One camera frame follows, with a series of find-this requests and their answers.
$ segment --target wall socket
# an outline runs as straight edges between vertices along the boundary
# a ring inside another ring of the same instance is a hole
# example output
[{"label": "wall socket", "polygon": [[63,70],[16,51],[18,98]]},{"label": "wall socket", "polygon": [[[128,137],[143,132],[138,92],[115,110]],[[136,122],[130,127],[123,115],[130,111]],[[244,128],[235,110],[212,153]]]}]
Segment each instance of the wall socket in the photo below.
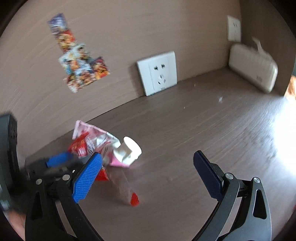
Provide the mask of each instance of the wall socket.
[{"label": "wall socket", "polygon": [[233,42],[241,42],[241,23],[239,19],[227,16],[228,22],[228,40]]},{"label": "wall socket", "polygon": [[146,96],[177,84],[176,57],[173,51],[139,60],[137,65]]}]

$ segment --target blue gripper pad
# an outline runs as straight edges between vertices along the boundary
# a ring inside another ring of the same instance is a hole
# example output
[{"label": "blue gripper pad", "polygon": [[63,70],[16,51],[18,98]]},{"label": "blue gripper pad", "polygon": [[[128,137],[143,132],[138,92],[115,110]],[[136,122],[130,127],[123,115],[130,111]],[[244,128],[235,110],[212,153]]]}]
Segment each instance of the blue gripper pad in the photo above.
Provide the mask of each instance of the blue gripper pad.
[{"label": "blue gripper pad", "polygon": [[212,198],[222,201],[222,183],[202,151],[194,153],[193,164]]},{"label": "blue gripper pad", "polygon": [[47,167],[57,167],[60,164],[63,164],[72,158],[73,158],[73,154],[71,152],[69,151],[63,152],[61,154],[50,157],[46,165]]},{"label": "blue gripper pad", "polygon": [[95,152],[74,178],[72,197],[76,203],[86,197],[102,166],[102,157]]}]

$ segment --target metal screw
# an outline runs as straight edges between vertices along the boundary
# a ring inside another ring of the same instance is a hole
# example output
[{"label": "metal screw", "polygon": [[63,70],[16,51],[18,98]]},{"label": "metal screw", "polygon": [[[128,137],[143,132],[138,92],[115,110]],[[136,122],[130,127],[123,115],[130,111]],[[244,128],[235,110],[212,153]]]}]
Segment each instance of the metal screw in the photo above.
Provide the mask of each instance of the metal screw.
[{"label": "metal screw", "polygon": [[233,179],[233,175],[231,173],[226,173],[225,177],[229,180]]},{"label": "metal screw", "polygon": [[260,179],[257,178],[257,177],[254,177],[254,182],[256,182],[256,183],[260,183]]},{"label": "metal screw", "polygon": [[37,184],[37,185],[39,185],[39,184],[41,184],[41,183],[42,183],[42,179],[39,178],[39,179],[36,180],[36,184]]},{"label": "metal screw", "polygon": [[66,174],[63,176],[64,181],[68,181],[70,179],[70,175]]}]

